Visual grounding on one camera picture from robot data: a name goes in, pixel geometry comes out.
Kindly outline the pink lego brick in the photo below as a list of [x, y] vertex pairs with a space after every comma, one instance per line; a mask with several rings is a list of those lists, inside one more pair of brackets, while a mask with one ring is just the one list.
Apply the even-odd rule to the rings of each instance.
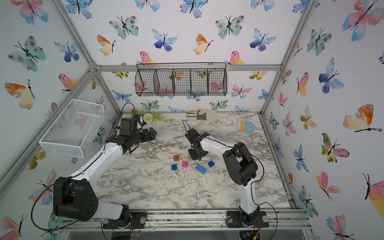
[[183, 163], [182, 163], [182, 167], [183, 168], [187, 168], [189, 166], [189, 163], [188, 162], [186, 162], [186, 161], [184, 161]]

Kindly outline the long blue lego brick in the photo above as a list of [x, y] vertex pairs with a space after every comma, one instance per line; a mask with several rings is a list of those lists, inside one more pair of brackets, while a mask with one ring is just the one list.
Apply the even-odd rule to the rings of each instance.
[[207, 170], [205, 167], [202, 167], [202, 166], [200, 166], [200, 165], [197, 165], [197, 166], [196, 166], [196, 171], [199, 172], [200, 174], [205, 175], [205, 174], [207, 173], [208, 170]]

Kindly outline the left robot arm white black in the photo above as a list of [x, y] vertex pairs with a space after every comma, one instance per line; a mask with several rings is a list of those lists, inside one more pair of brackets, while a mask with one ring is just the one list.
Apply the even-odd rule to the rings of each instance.
[[131, 223], [129, 207], [122, 204], [103, 202], [98, 199], [94, 188], [106, 170], [126, 152], [132, 153], [133, 146], [155, 140], [153, 128], [114, 135], [83, 167], [69, 177], [58, 178], [53, 185], [53, 213], [55, 216], [87, 222], [89, 220], [110, 220], [125, 227]]

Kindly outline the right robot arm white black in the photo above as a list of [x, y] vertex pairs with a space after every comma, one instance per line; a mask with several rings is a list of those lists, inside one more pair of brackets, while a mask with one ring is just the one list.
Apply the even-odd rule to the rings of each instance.
[[258, 166], [246, 145], [225, 143], [207, 133], [200, 135], [195, 129], [188, 130], [186, 138], [191, 144], [189, 154], [193, 160], [200, 160], [208, 153], [224, 160], [230, 178], [239, 186], [240, 209], [247, 215], [253, 214], [257, 205], [251, 188]]

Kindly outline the potted plant white pot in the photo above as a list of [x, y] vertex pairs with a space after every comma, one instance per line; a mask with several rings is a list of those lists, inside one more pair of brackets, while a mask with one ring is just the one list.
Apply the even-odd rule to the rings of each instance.
[[139, 110], [134, 110], [132, 109], [129, 112], [129, 115], [131, 116], [139, 116], [140, 119], [143, 120], [143, 123], [145, 124], [150, 124], [150, 123], [155, 123], [155, 122], [162, 122], [164, 117], [160, 114], [156, 113], [150, 113], [147, 111], [139, 111]]

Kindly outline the work glove beige grey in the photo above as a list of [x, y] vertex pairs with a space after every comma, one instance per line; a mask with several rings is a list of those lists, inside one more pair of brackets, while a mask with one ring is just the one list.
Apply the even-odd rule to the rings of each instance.
[[192, 109], [185, 111], [186, 119], [193, 121], [217, 121], [218, 111], [212, 109]]

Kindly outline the white mesh basket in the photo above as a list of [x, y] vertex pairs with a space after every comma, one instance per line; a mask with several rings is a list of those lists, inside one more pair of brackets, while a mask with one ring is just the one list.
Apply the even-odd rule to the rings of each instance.
[[71, 99], [39, 144], [51, 155], [85, 158], [87, 145], [103, 123], [104, 113], [103, 105]]

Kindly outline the blue hand brush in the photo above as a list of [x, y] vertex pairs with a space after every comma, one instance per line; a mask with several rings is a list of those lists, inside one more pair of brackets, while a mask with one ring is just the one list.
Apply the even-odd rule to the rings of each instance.
[[250, 121], [241, 121], [240, 124], [240, 132], [251, 134], [255, 131], [262, 131], [262, 128], [256, 127], [252, 122]]

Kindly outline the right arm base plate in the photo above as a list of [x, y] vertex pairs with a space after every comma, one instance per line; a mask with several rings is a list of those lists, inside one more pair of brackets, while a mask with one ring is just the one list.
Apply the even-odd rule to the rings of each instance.
[[229, 228], [268, 228], [269, 218], [266, 212], [260, 210], [250, 215], [243, 211], [227, 211], [225, 223]]

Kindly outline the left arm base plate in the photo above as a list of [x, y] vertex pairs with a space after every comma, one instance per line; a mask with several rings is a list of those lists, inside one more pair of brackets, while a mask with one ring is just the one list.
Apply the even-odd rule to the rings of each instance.
[[106, 230], [141, 230], [145, 228], [147, 222], [146, 212], [125, 212], [117, 220], [109, 220], [108, 223], [102, 224]]

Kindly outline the aluminium rail front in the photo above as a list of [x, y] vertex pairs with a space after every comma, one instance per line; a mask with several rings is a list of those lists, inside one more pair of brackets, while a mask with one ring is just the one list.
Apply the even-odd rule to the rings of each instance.
[[184, 230], [311, 230], [306, 212], [301, 209], [262, 209], [255, 223], [243, 223], [236, 209], [213, 210], [130, 210], [134, 231]]

